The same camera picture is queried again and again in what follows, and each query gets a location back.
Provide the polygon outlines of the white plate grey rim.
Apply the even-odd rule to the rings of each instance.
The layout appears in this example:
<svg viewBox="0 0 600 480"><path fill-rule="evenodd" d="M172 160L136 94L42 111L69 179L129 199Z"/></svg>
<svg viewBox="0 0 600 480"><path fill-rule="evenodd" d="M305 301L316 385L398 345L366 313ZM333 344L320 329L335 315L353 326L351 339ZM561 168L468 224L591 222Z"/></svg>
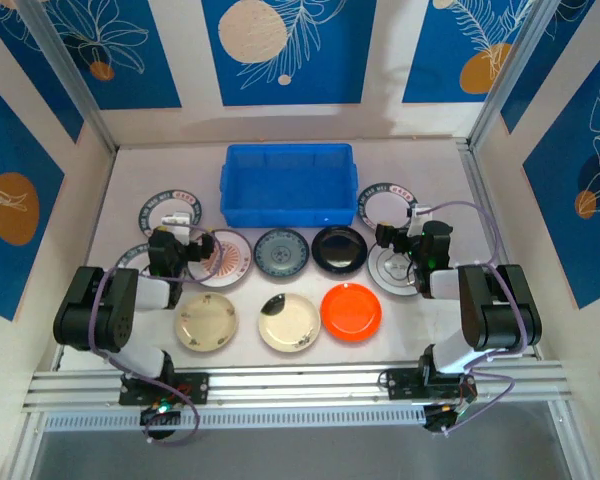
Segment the white plate grey rim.
<svg viewBox="0 0 600 480"><path fill-rule="evenodd" d="M407 253L396 253L375 243L368 254L367 270L377 286L400 297L423 295L415 267Z"/></svg>

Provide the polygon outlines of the cream plate small flower prints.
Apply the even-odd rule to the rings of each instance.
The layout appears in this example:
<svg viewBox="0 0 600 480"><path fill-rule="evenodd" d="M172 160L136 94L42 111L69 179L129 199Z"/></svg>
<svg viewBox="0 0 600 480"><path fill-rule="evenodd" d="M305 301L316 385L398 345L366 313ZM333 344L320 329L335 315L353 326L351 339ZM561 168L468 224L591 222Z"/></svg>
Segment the cream plate small flower prints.
<svg viewBox="0 0 600 480"><path fill-rule="evenodd" d="M175 321L178 340L194 352L212 352L234 336L238 316L233 303L218 293L202 293L179 310Z"/></svg>

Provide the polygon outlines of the aluminium rail frame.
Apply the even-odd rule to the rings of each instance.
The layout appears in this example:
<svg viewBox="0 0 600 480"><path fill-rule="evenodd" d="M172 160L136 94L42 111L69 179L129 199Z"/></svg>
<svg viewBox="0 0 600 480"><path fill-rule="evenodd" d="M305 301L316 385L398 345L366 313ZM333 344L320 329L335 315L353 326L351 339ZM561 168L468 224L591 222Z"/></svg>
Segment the aluminium rail frame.
<svg viewBox="0 0 600 480"><path fill-rule="evenodd" d="M388 364L213 368L208 408L278 408L384 405L378 378ZM530 358L495 361L476 380L478 400L494 399L515 380L504 399L513 402L569 400L566 374L557 361ZM120 374L114 370L40 372L26 392L25 412L116 409Z"/></svg>

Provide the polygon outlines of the white plate green lettered rim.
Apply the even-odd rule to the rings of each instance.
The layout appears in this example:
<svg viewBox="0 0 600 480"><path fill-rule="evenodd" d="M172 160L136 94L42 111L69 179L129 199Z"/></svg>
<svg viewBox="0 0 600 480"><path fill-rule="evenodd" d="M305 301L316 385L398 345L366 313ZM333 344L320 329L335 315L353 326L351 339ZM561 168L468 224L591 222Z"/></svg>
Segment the white plate green lettered rim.
<svg viewBox="0 0 600 480"><path fill-rule="evenodd" d="M202 218L202 204L193 193L186 190L172 189L159 192L146 200L140 208L139 229L149 237L156 227L162 225L163 217L177 212L187 213L192 223L198 225Z"/></svg>
<svg viewBox="0 0 600 480"><path fill-rule="evenodd" d="M416 196L407 188L389 182L364 188L357 198L357 216L371 230L378 224L407 228Z"/></svg>
<svg viewBox="0 0 600 480"><path fill-rule="evenodd" d="M149 245L147 243L136 245L127 250L116 262L119 268L136 269L141 275L150 274L150 259L148 254Z"/></svg>

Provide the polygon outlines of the aluminium side rail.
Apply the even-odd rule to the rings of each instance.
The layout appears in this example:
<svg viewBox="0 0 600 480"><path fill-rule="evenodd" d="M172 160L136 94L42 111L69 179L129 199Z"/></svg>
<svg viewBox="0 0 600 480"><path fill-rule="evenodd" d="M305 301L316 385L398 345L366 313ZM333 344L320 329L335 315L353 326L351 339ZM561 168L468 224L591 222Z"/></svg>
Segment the aluminium side rail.
<svg viewBox="0 0 600 480"><path fill-rule="evenodd" d="M475 267L459 268L462 328L473 349L487 355L518 355L537 344L542 323L521 266L511 264L477 160L459 153L480 216L489 254Z"/></svg>

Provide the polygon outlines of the black glossy plate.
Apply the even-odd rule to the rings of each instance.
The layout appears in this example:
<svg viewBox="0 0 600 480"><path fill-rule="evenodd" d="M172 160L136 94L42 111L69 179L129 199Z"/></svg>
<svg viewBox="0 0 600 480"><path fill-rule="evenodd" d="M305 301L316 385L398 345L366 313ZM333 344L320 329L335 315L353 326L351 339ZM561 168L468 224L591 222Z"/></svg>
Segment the black glossy plate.
<svg viewBox="0 0 600 480"><path fill-rule="evenodd" d="M367 261L368 247L363 236L348 226L330 226L318 232L311 244L315 263L328 273L347 275Z"/></svg>

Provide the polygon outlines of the blue plastic bin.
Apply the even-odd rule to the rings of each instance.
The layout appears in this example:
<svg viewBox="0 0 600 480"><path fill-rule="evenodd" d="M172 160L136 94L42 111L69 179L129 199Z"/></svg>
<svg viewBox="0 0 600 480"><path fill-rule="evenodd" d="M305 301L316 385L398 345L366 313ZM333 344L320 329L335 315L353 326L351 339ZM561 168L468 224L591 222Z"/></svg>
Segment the blue plastic bin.
<svg viewBox="0 0 600 480"><path fill-rule="evenodd" d="M350 225L357 211L353 149L331 144L234 144L221 170L220 210L237 228Z"/></svg>

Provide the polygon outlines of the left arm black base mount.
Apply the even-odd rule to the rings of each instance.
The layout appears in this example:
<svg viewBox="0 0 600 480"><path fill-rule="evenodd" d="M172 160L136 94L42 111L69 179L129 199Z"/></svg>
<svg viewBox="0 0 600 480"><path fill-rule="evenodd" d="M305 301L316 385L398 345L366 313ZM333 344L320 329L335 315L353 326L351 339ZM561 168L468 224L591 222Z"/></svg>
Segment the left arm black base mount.
<svg viewBox="0 0 600 480"><path fill-rule="evenodd" d="M205 405L209 392L207 373L175 373L171 386L186 395L193 404ZM170 404L183 404L183 401L170 391L139 379L121 377L119 404L123 406L157 405L162 401Z"/></svg>

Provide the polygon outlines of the cream plate black patch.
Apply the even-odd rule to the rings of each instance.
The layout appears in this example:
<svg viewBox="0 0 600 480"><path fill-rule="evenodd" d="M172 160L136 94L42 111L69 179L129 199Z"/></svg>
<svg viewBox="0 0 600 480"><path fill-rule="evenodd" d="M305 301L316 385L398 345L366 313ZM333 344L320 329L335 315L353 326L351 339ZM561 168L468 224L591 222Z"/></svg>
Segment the cream plate black patch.
<svg viewBox="0 0 600 480"><path fill-rule="evenodd" d="M306 297L280 293L261 308L258 331L262 340L282 353L298 353L311 346L321 331L318 309Z"/></svg>

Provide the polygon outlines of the white plate orange sunburst print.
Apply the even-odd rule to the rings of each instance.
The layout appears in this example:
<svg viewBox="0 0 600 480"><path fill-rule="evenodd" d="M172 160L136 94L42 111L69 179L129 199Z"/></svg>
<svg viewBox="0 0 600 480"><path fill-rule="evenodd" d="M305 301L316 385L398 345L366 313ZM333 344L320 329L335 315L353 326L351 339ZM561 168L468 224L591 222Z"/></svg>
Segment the white plate orange sunburst print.
<svg viewBox="0 0 600 480"><path fill-rule="evenodd" d="M193 278L204 278L203 286L224 288L237 283L248 273L252 264L251 245L237 231L219 229L215 236L223 250L222 261L218 262L219 250L214 248L209 259L190 262L187 268Z"/></svg>

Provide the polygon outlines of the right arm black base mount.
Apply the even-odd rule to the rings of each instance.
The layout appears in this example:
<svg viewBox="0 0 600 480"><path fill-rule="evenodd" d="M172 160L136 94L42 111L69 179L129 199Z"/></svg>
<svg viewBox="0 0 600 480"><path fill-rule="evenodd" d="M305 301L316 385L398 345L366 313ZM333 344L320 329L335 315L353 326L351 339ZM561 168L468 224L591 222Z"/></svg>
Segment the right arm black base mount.
<svg viewBox="0 0 600 480"><path fill-rule="evenodd" d="M390 400L474 401L477 387L471 376L430 373L417 369L388 369L385 372Z"/></svg>

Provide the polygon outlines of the blue patterned plate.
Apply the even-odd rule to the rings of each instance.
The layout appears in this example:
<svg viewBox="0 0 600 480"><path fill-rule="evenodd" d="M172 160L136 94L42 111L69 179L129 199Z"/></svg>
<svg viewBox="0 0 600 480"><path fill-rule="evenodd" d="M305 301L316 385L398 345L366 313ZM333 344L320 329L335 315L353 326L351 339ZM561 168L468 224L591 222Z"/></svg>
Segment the blue patterned plate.
<svg viewBox="0 0 600 480"><path fill-rule="evenodd" d="M309 245L295 230L276 228L264 233L254 246L254 260L265 274L287 278L304 269L310 257Z"/></svg>

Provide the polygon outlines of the aluminium corner post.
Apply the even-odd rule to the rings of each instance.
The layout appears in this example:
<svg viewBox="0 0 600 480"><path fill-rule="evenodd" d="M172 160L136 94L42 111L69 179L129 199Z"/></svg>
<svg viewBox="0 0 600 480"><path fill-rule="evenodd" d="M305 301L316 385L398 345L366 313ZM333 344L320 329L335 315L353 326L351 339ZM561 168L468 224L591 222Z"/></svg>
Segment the aluminium corner post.
<svg viewBox="0 0 600 480"><path fill-rule="evenodd" d="M559 3L560 0L534 0L532 10L522 25L504 66L467 137L467 146L472 154L477 152L489 133L491 125L499 117L502 106L522 74Z"/></svg>
<svg viewBox="0 0 600 480"><path fill-rule="evenodd" d="M42 4L38 0L14 0L14 2L27 29L81 117L91 127L103 148L109 154L115 155L118 145L102 118L91 91Z"/></svg>

